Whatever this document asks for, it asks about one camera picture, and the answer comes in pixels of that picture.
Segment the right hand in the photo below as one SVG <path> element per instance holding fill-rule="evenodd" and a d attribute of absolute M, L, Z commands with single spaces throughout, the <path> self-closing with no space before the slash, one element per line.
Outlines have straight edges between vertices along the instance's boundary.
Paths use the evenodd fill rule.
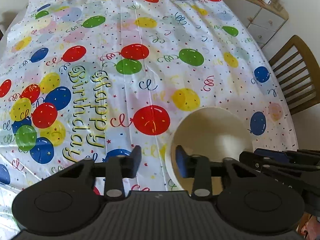
<path fill-rule="evenodd" d="M 306 240 L 317 240 L 320 236 L 319 217 L 311 216 L 306 224 L 302 227 L 301 234 Z"/>

